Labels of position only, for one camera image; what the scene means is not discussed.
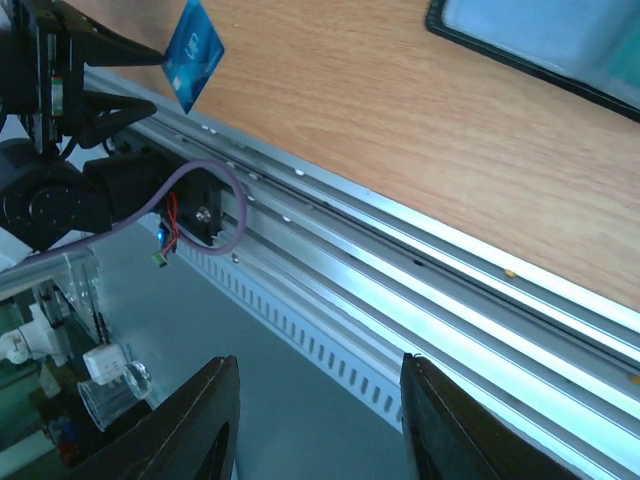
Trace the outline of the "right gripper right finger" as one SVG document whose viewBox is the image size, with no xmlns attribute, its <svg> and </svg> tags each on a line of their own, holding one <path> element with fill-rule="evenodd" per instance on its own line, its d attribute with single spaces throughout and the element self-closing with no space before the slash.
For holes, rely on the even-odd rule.
<svg viewBox="0 0 640 480">
<path fill-rule="evenodd" d="M 511 431 L 435 364 L 406 353 L 402 429 L 411 479 L 575 479 Z"/>
</svg>

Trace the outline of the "black leather card holder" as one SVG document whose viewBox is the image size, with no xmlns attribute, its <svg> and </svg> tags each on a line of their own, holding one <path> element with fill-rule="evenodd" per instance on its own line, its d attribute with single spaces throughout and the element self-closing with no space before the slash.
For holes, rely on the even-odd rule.
<svg viewBox="0 0 640 480">
<path fill-rule="evenodd" d="M 636 1 L 434 1 L 426 29 L 633 121 Z"/>
</svg>

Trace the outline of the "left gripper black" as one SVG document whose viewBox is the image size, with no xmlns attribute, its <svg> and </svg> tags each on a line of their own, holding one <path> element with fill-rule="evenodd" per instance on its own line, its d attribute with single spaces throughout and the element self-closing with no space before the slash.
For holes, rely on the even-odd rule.
<svg viewBox="0 0 640 480">
<path fill-rule="evenodd" d="M 153 66 L 165 60 L 162 52 L 64 1 L 1 3 L 1 110 L 20 118 L 38 150 L 53 150 L 64 136 L 92 148 L 156 113 L 149 100 L 84 92 L 85 64 Z"/>
</svg>

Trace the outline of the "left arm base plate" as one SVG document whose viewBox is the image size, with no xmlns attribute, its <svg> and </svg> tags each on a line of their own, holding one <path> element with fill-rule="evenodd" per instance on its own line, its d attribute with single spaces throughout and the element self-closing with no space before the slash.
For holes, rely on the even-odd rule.
<svg viewBox="0 0 640 480">
<path fill-rule="evenodd" d="M 221 194 L 226 185 L 205 169 L 188 172 L 170 192 L 177 197 L 177 224 L 206 246 L 222 229 Z"/>
</svg>

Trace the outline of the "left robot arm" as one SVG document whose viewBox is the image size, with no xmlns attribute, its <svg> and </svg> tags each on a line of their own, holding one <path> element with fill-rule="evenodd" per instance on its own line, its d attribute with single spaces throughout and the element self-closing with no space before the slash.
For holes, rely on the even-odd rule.
<svg viewBox="0 0 640 480">
<path fill-rule="evenodd" d="M 72 230 L 106 233 L 155 206 L 169 169 L 148 149 L 82 169 L 67 158 L 157 111 L 148 100 L 86 89 L 86 67 L 161 65 L 164 55 L 64 1 L 4 1 L 1 10 L 1 115 L 27 133 L 1 144 L 2 229 L 45 252 Z"/>
</svg>

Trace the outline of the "blue card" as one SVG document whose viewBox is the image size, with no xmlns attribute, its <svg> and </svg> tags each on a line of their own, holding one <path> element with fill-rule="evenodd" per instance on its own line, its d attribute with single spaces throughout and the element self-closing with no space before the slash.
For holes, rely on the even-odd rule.
<svg viewBox="0 0 640 480">
<path fill-rule="evenodd" d="M 201 1 L 187 1 L 165 52 L 163 72 L 183 112 L 194 107 L 225 53 Z"/>
</svg>

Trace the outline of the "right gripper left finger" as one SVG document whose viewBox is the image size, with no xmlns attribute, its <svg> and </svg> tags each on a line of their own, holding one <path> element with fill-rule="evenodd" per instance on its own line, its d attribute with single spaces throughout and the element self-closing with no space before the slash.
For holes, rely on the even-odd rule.
<svg viewBox="0 0 640 480">
<path fill-rule="evenodd" d="M 215 357 L 69 479 L 230 479 L 240 418 L 237 358 Z"/>
</svg>

